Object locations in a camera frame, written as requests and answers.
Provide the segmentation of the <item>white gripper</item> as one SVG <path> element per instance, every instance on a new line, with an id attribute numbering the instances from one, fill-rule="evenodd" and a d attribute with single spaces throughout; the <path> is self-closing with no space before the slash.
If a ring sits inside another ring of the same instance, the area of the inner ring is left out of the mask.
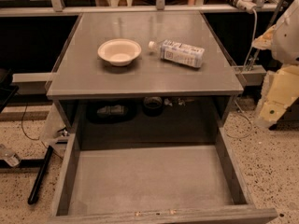
<path id="1" fill-rule="evenodd" d="M 251 45 L 260 50 L 271 49 L 275 26 L 255 38 Z M 254 122 L 258 127 L 270 128 L 299 98 L 299 66 L 283 64 L 276 72 L 268 71 L 264 77 L 261 99 Z"/>

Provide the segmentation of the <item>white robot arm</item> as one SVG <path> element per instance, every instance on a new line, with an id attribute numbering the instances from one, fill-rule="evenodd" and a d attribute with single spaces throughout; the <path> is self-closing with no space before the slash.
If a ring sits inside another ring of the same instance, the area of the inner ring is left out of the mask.
<path id="1" fill-rule="evenodd" d="M 299 0 L 293 0 L 277 22 L 251 45 L 269 49 L 272 58 L 282 63 L 276 72 L 265 75 L 256 107 L 255 124 L 270 128 L 299 98 Z"/>

